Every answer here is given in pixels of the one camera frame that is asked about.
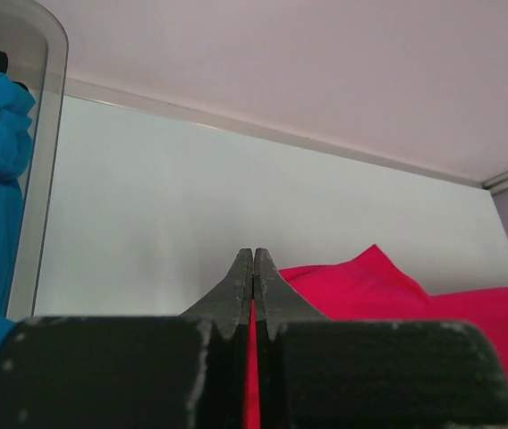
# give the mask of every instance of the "pink cloth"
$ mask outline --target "pink cloth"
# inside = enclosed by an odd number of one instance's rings
[[[402,273],[377,247],[339,265],[313,265],[280,274],[314,307],[334,320],[461,319],[475,324],[494,344],[508,377],[508,288],[436,297]],[[246,427],[259,428],[255,326],[250,324]]]

